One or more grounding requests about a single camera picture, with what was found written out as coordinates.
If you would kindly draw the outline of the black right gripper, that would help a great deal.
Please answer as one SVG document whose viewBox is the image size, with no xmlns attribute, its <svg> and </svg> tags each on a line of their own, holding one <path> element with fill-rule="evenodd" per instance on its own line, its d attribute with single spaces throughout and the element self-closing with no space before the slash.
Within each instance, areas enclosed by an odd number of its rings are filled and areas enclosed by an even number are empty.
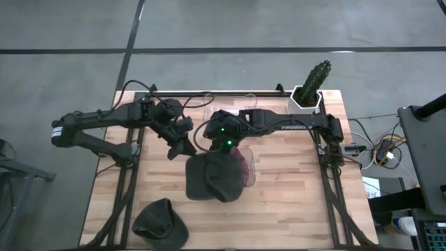
<svg viewBox="0 0 446 251">
<path fill-rule="evenodd" d="M 203 136 L 211 141 L 210 151 L 228 153 L 243 140 L 240 134 L 242 122 L 236 115 L 219 110 L 214 112 L 205 127 Z"/>
</svg>

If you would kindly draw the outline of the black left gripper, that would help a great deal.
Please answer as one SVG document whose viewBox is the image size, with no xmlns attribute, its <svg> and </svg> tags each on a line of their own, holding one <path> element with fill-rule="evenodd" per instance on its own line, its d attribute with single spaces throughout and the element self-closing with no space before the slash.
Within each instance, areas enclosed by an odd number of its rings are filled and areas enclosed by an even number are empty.
<svg viewBox="0 0 446 251">
<path fill-rule="evenodd" d="M 189 116 L 184 119 L 167 123 L 154 121 L 149 125 L 149 128 L 170 146 L 167 153 L 169 160 L 173 160 L 180 154 L 188 156 L 197 154 L 197 150 L 195 149 L 194 144 L 190 141 L 188 135 L 193 127 L 194 124 Z"/>
</svg>

